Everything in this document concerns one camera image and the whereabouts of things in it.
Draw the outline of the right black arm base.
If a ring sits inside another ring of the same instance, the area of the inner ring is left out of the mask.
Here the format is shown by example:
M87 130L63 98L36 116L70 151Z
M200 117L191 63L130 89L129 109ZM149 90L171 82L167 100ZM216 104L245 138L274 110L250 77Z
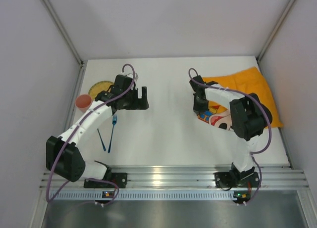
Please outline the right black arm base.
M259 174L255 171L217 172L214 174L217 188L230 190L232 188L256 188L260 184Z

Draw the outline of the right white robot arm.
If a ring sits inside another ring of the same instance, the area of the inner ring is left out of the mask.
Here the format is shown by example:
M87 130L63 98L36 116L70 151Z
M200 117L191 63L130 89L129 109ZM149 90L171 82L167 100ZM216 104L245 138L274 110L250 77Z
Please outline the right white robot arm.
M191 77L193 111L210 125L236 134L230 173L242 180L254 173L254 155L265 152L272 141L272 114L255 93L246 94Z

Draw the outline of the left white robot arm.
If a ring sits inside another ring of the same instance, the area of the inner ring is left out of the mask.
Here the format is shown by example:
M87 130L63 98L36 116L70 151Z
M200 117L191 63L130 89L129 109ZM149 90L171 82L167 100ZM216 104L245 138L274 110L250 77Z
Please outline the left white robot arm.
M142 95L133 78L117 75L107 91L97 94L89 109L67 131L46 142L46 168L70 182L79 179L107 180L110 167L99 161L86 162L86 142L93 133L118 110L147 110L147 87L141 87Z

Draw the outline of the orange Mickey Mouse placemat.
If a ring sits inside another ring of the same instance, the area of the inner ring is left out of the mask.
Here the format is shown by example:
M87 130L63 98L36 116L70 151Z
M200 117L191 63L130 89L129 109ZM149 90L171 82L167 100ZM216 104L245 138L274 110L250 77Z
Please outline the orange Mickey Mouse placemat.
M283 127L268 83L257 67L254 66L231 75L203 76L203 80L206 83L215 81L223 87L242 91L247 94L255 93L261 104L271 112L271 127ZM198 115L197 118L213 127L228 131L233 130L229 110L216 102L210 101L208 110Z

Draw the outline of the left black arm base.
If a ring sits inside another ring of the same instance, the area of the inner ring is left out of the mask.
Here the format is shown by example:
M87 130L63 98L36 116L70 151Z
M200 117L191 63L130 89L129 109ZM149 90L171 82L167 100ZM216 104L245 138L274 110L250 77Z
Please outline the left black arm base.
M113 184L116 184L119 188L126 188L127 179L127 173L112 172L111 175L107 175L105 178L102 179L103 181L111 182L111 184L92 180L85 180L84 188L114 188Z

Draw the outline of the pink plastic cup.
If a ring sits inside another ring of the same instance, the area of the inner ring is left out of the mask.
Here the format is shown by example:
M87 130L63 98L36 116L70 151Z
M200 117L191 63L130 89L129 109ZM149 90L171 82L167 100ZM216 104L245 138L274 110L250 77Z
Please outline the pink plastic cup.
M83 113L85 113L92 104L92 98L89 94L79 95L75 100L75 106Z

